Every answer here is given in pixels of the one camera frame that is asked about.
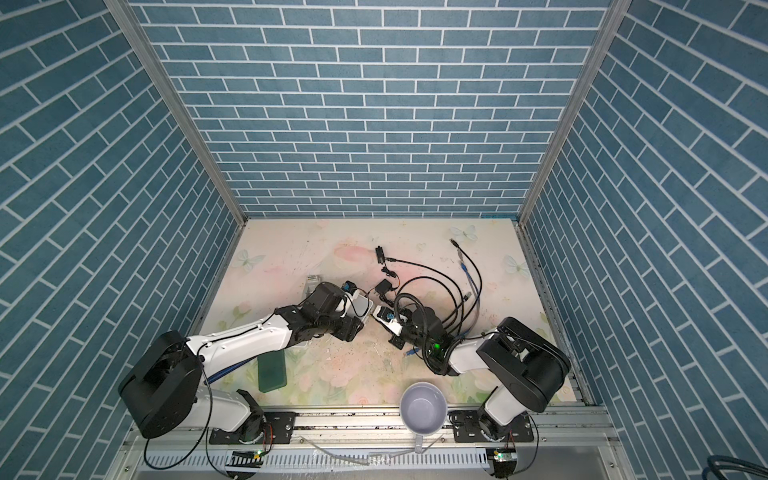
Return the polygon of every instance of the table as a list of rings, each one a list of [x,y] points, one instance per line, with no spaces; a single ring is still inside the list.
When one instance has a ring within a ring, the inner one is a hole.
[[[308,275],[320,275],[336,285],[351,280],[368,290],[385,278],[376,263],[378,245],[388,257],[441,270],[462,292],[468,292],[452,238],[475,261],[484,282],[480,317],[472,334],[513,316],[554,341],[512,222],[490,219],[251,220],[201,333],[253,322],[276,307],[298,303]],[[389,263],[389,268],[402,281],[430,274],[403,263]],[[453,310],[447,292],[435,282],[417,280],[406,289],[441,318]],[[408,346],[398,350],[388,343],[389,337],[383,326],[370,319],[351,343],[325,335],[306,346],[287,349],[288,384],[282,389],[259,391],[256,360],[215,382],[214,387],[230,392],[245,389],[263,406],[391,406],[399,403],[409,385],[419,381],[434,383],[454,404],[482,403],[499,385],[488,370],[436,376],[420,358],[407,354]],[[567,380],[553,398],[553,402],[575,400]]]

